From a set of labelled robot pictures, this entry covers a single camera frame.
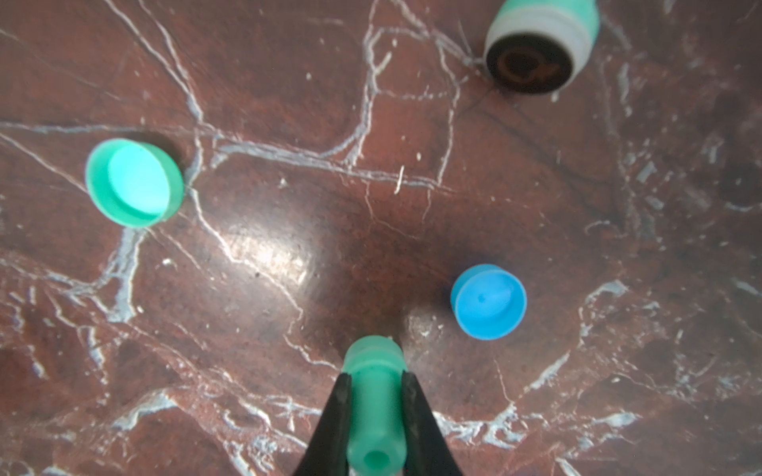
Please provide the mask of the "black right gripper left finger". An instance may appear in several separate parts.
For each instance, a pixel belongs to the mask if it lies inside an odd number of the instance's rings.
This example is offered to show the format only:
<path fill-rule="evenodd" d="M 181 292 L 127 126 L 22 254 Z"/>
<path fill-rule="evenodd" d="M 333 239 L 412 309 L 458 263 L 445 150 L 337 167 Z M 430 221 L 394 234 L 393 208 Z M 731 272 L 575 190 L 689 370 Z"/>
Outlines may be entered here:
<path fill-rule="evenodd" d="M 341 373 L 294 476 L 347 476 L 351 428 L 352 379 Z"/>

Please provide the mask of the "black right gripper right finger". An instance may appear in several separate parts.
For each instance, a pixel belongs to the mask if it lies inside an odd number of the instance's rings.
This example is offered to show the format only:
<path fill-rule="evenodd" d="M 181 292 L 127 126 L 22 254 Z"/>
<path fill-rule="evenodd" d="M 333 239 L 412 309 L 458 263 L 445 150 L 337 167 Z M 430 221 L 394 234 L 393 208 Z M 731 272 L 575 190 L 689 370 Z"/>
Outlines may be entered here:
<path fill-rule="evenodd" d="M 402 416 L 407 444 L 403 474 L 462 476 L 415 374 L 402 374 Z"/>

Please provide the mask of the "green stamp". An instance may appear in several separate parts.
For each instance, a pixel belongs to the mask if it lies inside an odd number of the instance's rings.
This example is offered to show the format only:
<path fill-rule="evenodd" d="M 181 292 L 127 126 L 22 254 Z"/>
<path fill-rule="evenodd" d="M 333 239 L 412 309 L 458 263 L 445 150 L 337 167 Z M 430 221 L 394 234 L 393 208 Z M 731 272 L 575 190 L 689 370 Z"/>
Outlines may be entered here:
<path fill-rule="evenodd" d="M 515 92 L 560 90 L 591 59 L 599 31 L 595 0 L 506 1 L 486 34 L 486 69 Z"/>
<path fill-rule="evenodd" d="M 359 475 L 395 475 L 405 464 L 402 377 L 406 371 L 402 349 L 388 337 L 363 337 L 345 354 L 343 373 L 351 376 L 346 456 Z"/>

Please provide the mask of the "blue cap centre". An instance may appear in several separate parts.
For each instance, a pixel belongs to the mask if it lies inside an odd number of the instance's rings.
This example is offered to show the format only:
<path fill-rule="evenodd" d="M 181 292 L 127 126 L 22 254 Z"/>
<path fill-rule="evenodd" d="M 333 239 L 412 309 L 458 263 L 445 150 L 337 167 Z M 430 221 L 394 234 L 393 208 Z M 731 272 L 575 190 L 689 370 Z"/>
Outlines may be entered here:
<path fill-rule="evenodd" d="M 490 264 L 473 266 L 458 276 L 450 291 L 450 306 L 468 336 L 497 340 L 523 321 L 527 292 L 511 273 Z"/>

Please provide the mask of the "green cap top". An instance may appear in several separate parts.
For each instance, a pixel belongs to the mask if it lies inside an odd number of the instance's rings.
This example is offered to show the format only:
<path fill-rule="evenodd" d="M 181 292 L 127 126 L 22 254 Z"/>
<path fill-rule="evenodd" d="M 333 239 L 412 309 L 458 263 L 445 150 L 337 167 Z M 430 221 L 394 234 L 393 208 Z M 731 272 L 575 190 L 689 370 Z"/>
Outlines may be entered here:
<path fill-rule="evenodd" d="M 85 164 L 85 185 L 105 217 L 130 228 L 168 220 L 185 196 L 183 174 L 169 154 L 124 138 L 103 141 L 92 149 Z"/>

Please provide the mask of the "green stamp lying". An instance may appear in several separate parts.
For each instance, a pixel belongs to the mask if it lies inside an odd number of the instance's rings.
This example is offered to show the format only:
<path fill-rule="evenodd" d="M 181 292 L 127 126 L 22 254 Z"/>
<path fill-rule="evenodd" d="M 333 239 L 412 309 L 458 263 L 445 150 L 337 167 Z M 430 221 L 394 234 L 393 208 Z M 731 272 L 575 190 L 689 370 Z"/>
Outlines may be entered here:
<path fill-rule="evenodd" d="M 560 90 L 591 59 L 599 31 L 595 0 L 506 1 L 486 34 L 486 69 L 515 92 Z"/>

